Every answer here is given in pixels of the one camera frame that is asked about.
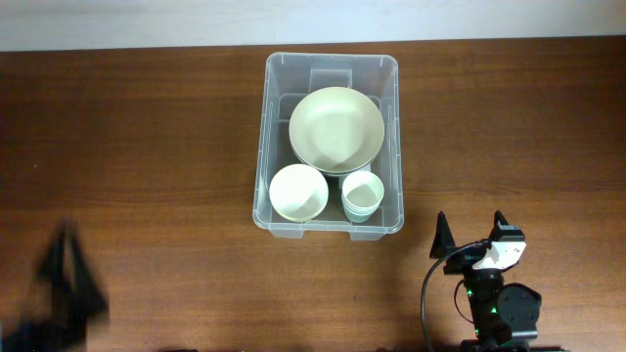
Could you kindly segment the grey plastic cup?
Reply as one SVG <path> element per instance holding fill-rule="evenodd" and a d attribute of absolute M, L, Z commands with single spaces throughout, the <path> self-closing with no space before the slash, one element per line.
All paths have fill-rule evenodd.
<path fill-rule="evenodd" d="M 348 198 L 343 198 L 342 205 L 347 216 L 364 217 L 371 216 L 380 207 L 380 202 L 377 201 L 369 206 L 360 206 L 352 203 Z"/>

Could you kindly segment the green plastic cup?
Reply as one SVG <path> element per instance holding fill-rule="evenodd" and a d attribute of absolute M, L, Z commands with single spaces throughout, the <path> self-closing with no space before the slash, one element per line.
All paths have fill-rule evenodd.
<path fill-rule="evenodd" d="M 345 209 L 344 214 L 346 218 L 352 223 L 364 223 L 373 216 L 373 212 L 355 213 L 355 212 L 350 211 L 349 209 Z"/>

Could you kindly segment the cream plastic cup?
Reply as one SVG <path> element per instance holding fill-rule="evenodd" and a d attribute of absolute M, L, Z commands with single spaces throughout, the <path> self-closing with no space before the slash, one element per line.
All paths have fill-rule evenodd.
<path fill-rule="evenodd" d="M 341 196 L 348 198 L 356 205 L 373 205 L 377 201 L 382 201 L 384 185 L 382 180 L 373 172 L 356 171 L 344 179 Z"/>

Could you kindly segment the beige plate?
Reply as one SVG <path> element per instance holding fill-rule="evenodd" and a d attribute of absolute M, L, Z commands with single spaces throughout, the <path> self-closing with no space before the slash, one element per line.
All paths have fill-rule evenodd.
<path fill-rule="evenodd" d="M 307 165 L 309 165 L 309 166 L 312 166 L 313 168 L 317 169 L 318 171 L 320 171 L 320 172 L 321 172 L 322 174 L 324 174 L 325 176 L 329 176 L 329 177 L 342 177 L 342 176 L 346 176 L 346 175 L 348 175 L 349 173 L 352 173 L 352 172 L 355 172 L 355 171 L 358 171 L 358 170 L 361 170 L 361 169 L 364 169 L 364 168 L 370 167 L 371 163 L 372 163 L 372 162 L 373 162 L 373 161 L 374 161 L 374 160 L 375 160 L 375 159 L 379 156 L 379 154 L 380 154 L 380 153 L 377 153 L 375 156 L 373 156 L 370 160 L 368 160 L 365 164 L 363 164 L 363 165 L 361 165 L 361 166 L 358 166 L 358 167 L 356 167 L 356 168 L 354 168 L 354 169 L 350 169 L 350 170 L 347 170 L 347 171 L 341 171 L 341 172 L 338 172 L 338 171 L 327 171 L 327 170 L 323 170 L 322 168 L 319 168 L 319 167 L 317 167 L 317 166 L 314 166 L 312 163 L 310 163 L 310 162 L 308 162 L 308 161 L 305 161 L 305 160 L 304 160 L 304 159 L 303 159 L 303 158 L 302 158 L 302 157 L 301 157 L 301 156 L 297 153 L 297 151 L 296 151 L 294 148 L 291 148 L 291 149 L 292 149 L 292 151 L 293 151 L 294 155 L 297 157 L 297 159 L 298 159 L 299 161 L 301 161 L 302 163 L 307 164 Z"/>

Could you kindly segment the clear plastic storage bin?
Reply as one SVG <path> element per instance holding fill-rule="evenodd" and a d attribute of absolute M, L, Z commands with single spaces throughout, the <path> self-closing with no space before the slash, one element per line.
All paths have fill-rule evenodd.
<path fill-rule="evenodd" d="M 384 140 L 366 166 L 384 185 L 380 207 L 364 223 L 352 223 L 341 204 L 341 177 L 329 177 L 329 201 L 324 211 L 305 223 L 280 216 L 269 199 L 273 176 L 298 163 L 289 138 L 289 120 L 296 105 L 309 93 L 332 86 L 355 89 L 381 112 Z M 256 167 L 254 223 L 277 238 L 300 239 L 307 232 L 345 232 L 353 241 L 378 241 L 404 224 L 399 117 L 399 68 L 388 55 L 276 52 L 266 61 L 263 107 Z"/>

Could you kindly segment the cream plate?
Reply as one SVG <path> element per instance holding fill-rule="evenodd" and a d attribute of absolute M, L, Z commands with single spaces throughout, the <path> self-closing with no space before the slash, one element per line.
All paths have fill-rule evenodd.
<path fill-rule="evenodd" d="M 380 152 L 385 127 L 379 107 L 351 88 L 327 87 L 304 97 L 294 108 L 291 147 L 314 166 L 347 171 Z"/>

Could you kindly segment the white bowl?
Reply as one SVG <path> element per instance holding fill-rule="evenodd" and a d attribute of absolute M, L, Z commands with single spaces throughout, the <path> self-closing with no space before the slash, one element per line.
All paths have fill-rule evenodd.
<path fill-rule="evenodd" d="M 269 196 L 274 210 L 292 222 L 306 222 L 320 215 L 329 200 L 326 178 L 306 164 L 292 164 L 273 177 Z"/>

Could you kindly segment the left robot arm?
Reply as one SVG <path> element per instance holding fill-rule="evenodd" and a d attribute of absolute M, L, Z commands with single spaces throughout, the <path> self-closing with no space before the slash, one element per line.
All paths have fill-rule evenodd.
<path fill-rule="evenodd" d="M 90 321 L 109 312 L 106 296 L 78 239 L 75 223 L 60 222 L 34 272 L 50 292 L 50 315 L 22 320 L 1 342 L 3 351 L 67 351 L 86 341 Z"/>

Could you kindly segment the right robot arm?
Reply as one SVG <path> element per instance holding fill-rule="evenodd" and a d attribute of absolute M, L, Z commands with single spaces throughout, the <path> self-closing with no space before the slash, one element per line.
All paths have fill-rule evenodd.
<path fill-rule="evenodd" d="M 505 284 L 503 274 L 519 263 L 526 248 L 525 234 L 494 213 L 488 238 L 457 246 L 443 212 L 437 215 L 429 257 L 435 261 L 426 273 L 428 281 L 438 266 L 446 275 L 461 275 L 466 289 L 475 339 L 464 340 L 462 351 L 528 351 L 538 337 L 542 296 L 528 286 Z"/>

